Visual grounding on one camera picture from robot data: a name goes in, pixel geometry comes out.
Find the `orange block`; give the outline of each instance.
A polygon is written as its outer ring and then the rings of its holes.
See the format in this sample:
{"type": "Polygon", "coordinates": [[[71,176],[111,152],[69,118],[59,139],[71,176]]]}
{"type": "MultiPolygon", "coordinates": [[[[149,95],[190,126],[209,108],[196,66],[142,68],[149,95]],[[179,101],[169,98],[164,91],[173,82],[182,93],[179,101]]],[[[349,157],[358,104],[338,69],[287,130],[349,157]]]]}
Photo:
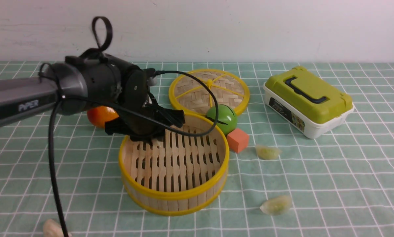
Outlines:
{"type": "Polygon", "coordinates": [[[250,136],[239,128],[227,134],[226,139],[229,144],[229,148],[235,153],[239,153],[247,148],[248,143],[250,142],[250,136]]]}

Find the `wall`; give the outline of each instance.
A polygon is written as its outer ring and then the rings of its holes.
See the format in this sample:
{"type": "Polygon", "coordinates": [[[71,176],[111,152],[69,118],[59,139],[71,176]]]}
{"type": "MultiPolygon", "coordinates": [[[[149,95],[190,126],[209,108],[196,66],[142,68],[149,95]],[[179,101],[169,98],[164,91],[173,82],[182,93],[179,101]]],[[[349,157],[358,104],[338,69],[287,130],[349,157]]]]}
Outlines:
{"type": "Polygon", "coordinates": [[[394,0],[0,0],[0,60],[94,47],[95,15],[131,61],[394,62],[394,0]]]}

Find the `table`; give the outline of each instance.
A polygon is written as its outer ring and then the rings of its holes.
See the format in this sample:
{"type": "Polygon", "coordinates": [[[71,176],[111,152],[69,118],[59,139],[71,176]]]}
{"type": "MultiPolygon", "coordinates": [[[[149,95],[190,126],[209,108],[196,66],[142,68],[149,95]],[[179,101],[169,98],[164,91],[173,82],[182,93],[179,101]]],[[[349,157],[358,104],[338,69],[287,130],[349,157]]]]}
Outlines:
{"type": "MultiPolygon", "coordinates": [[[[224,191],[187,216],[143,211],[120,180],[122,136],[90,125],[85,113],[58,117],[57,177],[69,231],[74,236],[394,237],[394,63],[148,63],[141,68],[222,69],[248,85],[251,99],[238,127],[249,147],[231,153],[224,191]],[[316,140],[305,138],[263,103],[262,83],[302,65],[352,96],[346,122],[316,140]],[[280,158],[257,158],[255,144],[279,147],[280,158]],[[268,198],[291,195],[292,209],[267,216],[268,198]]],[[[30,77],[40,62],[0,62],[0,80],[30,77]]],[[[170,108],[175,75],[151,91],[170,108]]],[[[0,128],[0,237],[41,236],[57,219],[47,163],[50,113],[0,128]]]]}

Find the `box label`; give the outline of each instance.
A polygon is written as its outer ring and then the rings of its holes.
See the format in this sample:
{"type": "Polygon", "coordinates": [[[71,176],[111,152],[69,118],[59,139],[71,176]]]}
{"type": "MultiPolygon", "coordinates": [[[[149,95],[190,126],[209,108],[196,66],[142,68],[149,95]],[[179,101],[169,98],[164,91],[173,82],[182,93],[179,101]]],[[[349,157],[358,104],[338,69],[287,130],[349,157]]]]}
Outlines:
{"type": "Polygon", "coordinates": [[[292,113],[288,108],[284,107],[281,103],[279,103],[274,98],[270,98],[269,106],[272,107],[277,113],[282,115],[289,122],[293,123],[299,130],[302,132],[305,129],[305,123],[302,121],[296,114],[292,113]]]}

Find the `bamboo steamer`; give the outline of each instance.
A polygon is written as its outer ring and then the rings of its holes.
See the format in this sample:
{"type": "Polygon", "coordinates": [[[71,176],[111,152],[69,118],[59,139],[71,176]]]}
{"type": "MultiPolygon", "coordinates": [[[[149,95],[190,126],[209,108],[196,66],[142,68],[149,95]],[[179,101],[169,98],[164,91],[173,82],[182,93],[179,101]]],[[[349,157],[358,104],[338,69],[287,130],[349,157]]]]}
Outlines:
{"type": "MultiPolygon", "coordinates": [[[[204,132],[212,122],[185,113],[180,129],[204,132]]],[[[205,137],[188,137],[166,130],[158,145],[125,137],[119,152],[123,184],[143,209],[164,216],[198,211],[214,201],[227,178],[229,147],[216,126],[205,137]]]]}
{"type": "MultiPolygon", "coordinates": [[[[216,96],[219,105],[227,105],[242,114],[250,100],[250,90],[239,77],[216,69],[198,69],[189,74],[200,79],[216,96]]],[[[169,87],[172,107],[204,116],[214,106],[209,92],[194,79],[180,75],[169,87]]]]}

